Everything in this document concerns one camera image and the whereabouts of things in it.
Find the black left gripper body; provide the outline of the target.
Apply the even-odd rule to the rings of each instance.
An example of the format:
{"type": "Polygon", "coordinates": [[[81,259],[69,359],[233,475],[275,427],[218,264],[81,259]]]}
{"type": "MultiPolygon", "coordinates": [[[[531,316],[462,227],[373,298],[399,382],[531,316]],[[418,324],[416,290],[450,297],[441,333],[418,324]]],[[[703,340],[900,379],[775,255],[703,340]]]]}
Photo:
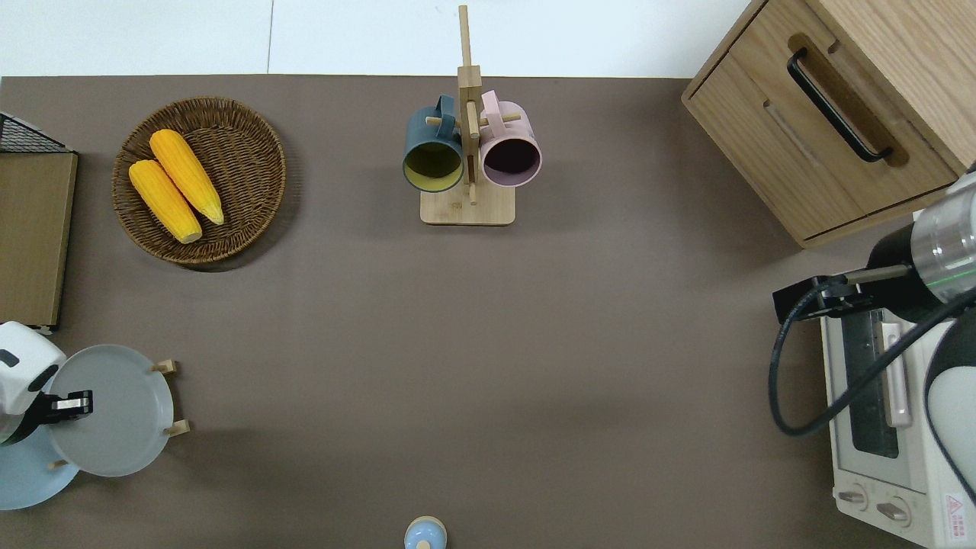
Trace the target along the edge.
{"type": "Polygon", "coordinates": [[[51,403],[54,396],[48,393],[38,393],[37,399],[28,407],[27,412],[22,416],[21,423],[14,430],[14,440],[22,441],[29,437],[42,425],[55,424],[62,421],[73,419],[74,417],[53,417],[51,413],[51,403]]]}

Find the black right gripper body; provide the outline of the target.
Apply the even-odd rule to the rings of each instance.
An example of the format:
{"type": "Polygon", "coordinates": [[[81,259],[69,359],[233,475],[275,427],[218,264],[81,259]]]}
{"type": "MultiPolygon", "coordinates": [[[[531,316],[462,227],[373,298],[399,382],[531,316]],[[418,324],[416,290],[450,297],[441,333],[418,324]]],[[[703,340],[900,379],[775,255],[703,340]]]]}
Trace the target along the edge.
{"type": "Polygon", "coordinates": [[[778,323],[785,323],[803,296],[819,288],[812,298],[798,309],[794,320],[813,317],[843,317],[866,310],[880,310],[881,299],[868,290],[862,277],[812,277],[802,279],[772,293],[778,323]]]}

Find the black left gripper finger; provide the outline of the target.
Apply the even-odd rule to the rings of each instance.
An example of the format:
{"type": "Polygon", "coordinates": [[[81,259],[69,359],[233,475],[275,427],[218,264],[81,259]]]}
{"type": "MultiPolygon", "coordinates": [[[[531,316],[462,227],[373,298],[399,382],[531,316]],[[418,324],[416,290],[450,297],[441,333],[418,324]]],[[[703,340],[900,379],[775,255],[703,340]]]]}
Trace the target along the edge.
{"type": "Polygon", "coordinates": [[[93,390],[74,390],[67,396],[54,396],[51,403],[53,417],[84,417],[93,411],[93,390]]]}

